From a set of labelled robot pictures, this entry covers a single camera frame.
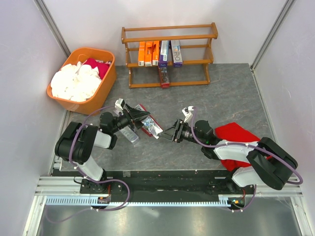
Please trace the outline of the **red silver R&O box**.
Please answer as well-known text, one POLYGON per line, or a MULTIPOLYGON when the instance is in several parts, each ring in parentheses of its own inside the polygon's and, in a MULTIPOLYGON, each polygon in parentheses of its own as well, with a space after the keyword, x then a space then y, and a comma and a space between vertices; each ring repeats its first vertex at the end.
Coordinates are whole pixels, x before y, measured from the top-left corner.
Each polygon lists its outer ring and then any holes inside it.
MULTIPOLYGON (((141 104, 136 105, 136 109, 141 110, 141 111, 146 111, 146 109, 144 108, 144 106, 142 106, 141 104)), ((152 128, 152 119, 151 116, 146 117, 143 121, 142 121, 143 126, 141 127, 142 131, 145 132, 148 136, 152 137, 152 133, 151 133, 151 128, 152 128)))
POLYGON ((163 89, 168 88, 170 86, 170 80, 169 80, 169 76, 167 73, 167 68, 161 67, 158 69, 158 72, 159 72, 161 88, 163 88, 163 89))
POLYGON ((160 125, 153 119, 151 115, 147 116, 145 119, 141 120, 143 126, 142 130, 150 137, 155 139, 159 138, 159 133, 163 131, 160 125))

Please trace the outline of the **purple white R.O toothpaste box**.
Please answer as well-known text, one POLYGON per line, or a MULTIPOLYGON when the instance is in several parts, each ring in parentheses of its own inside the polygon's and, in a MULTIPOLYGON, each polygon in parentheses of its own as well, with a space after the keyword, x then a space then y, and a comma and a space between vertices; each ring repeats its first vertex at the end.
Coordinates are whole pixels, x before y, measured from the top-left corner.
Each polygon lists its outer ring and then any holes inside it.
POLYGON ((171 40, 171 51, 174 67, 182 67, 183 59, 179 40, 171 40))

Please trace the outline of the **orange Curaprox toothpaste box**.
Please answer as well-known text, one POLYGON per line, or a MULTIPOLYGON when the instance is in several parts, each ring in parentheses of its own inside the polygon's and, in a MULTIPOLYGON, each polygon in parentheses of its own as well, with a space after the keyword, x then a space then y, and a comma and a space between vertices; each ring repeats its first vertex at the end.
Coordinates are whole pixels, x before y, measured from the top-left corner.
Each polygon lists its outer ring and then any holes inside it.
POLYGON ((138 66, 144 66, 145 64, 145 41, 139 42, 138 48, 138 66))

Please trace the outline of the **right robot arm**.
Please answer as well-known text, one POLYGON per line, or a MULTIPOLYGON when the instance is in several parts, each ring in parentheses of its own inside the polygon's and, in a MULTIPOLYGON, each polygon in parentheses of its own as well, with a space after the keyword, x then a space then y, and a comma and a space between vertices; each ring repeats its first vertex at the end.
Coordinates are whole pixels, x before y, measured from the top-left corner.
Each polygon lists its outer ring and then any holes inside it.
POLYGON ((198 120, 190 127, 179 119, 158 136, 175 143, 186 140, 198 144, 209 159, 241 163, 240 167, 232 168, 231 178, 225 181, 227 191, 233 194, 243 187, 258 184, 282 190, 290 182, 289 178, 297 174, 296 160, 270 138, 249 143, 220 139, 205 120, 198 120))

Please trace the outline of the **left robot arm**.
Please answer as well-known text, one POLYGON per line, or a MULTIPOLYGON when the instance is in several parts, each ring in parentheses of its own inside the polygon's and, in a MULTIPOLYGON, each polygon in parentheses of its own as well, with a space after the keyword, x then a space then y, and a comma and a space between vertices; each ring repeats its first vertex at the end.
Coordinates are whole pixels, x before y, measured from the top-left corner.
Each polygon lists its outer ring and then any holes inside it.
POLYGON ((93 147, 112 150, 118 139, 118 131, 128 126, 142 127, 142 121, 149 115, 148 111, 125 104, 117 116, 111 112, 102 113, 99 126, 72 121, 57 141, 55 155, 72 164, 91 181, 91 188, 96 193, 104 193, 108 188, 107 174, 93 159, 93 147))

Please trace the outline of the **wooden two-tier shelf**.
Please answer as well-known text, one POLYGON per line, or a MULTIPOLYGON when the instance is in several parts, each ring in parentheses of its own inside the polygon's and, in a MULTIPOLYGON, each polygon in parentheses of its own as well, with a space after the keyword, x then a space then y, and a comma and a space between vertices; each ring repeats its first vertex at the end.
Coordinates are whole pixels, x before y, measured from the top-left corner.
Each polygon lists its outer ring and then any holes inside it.
POLYGON ((205 79, 200 81, 179 81, 175 82, 169 76, 170 86, 199 86, 208 85, 211 82, 209 75, 209 65, 214 62, 211 48, 212 40, 217 39, 218 30, 215 23, 205 25, 186 25, 186 26, 165 26, 165 27, 146 27, 146 28, 122 28, 121 41, 125 46, 125 65, 128 68, 129 88, 155 88, 160 86, 160 78, 151 83, 134 83, 133 70, 135 68, 154 68, 159 72, 158 66, 138 66, 138 48, 140 41, 159 41, 169 40, 167 73, 173 66, 171 51, 171 40, 179 40, 183 66, 202 65, 205 79))

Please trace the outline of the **silver toothpaste box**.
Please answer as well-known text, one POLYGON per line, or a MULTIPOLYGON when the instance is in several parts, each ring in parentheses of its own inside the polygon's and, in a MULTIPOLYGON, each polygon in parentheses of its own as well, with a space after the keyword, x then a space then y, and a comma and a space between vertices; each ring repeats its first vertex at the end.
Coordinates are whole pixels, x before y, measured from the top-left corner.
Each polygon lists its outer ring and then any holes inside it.
POLYGON ((134 147, 138 144, 139 136, 129 126, 124 127, 120 132, 134 147))

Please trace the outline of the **red cloth on table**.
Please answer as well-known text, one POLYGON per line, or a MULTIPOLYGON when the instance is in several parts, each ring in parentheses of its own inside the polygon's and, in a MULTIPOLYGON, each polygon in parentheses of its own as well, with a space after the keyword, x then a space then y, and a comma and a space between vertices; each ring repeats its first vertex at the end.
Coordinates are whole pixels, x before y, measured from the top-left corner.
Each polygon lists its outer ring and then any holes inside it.
MULTIPOLYGON (((250 131, 242 128, 239 124, 232 122, 215 128, 216 136, 232 142, 255 142, 260 138, 250 131)), ((249 163, 236 160, 222 160, 222 165, 230 172, 238 168, 251 166, 249 163)))

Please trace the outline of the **magenta cloth in bin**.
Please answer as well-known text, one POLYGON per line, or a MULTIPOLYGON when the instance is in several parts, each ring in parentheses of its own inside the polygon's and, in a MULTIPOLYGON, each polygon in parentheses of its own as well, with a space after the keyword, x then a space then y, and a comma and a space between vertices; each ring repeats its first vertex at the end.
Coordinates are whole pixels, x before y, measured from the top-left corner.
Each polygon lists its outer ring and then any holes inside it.
POLYGON ((88 58, 83 64, 89 65, 92 69, 98 69, 98 75, 102 80, 106 75, 110 65, 112 64, 111 61, 101 61, 96 60, 94 58, 88 58))

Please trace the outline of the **white crumpled cloths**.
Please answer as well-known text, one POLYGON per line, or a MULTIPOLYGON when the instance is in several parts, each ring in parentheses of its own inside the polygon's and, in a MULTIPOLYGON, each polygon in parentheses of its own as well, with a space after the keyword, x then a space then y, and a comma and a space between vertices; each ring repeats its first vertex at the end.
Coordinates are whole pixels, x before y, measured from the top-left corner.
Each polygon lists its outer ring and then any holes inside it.
POLYGON ((50 86, 52 95, 56 98, 74 102, 84 102, 90 99, 101 83, 99 70, 88 64, 78 62, 67 64, 53 76, 50 86))

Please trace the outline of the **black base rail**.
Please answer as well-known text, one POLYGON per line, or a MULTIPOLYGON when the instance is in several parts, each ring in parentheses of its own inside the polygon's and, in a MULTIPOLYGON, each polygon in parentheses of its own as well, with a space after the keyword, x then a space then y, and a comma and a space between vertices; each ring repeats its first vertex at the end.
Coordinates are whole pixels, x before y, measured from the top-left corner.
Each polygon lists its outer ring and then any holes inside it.
POLYGON ((109 194, 115 197, 159 193, 197 193, 210 196, 250 195, 253 185, 238 187, 227 170, 108 171, 109 183, 97 184, 87 179, 80 183, 81 194, 109 194))

